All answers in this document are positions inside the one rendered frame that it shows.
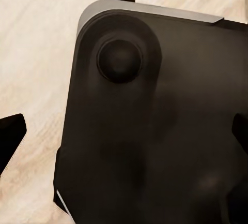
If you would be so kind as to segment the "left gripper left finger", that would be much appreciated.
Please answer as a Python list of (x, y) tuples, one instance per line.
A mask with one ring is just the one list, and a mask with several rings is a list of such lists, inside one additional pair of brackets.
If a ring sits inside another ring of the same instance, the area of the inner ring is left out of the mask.
[(0, 119), (0, 175), (27, 133), (22, 113)]

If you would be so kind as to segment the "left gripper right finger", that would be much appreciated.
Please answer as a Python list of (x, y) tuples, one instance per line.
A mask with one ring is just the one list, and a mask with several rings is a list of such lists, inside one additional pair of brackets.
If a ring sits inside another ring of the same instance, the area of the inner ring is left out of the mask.
[(237, 113), (231, 130), (248, 155), (248, 115)]

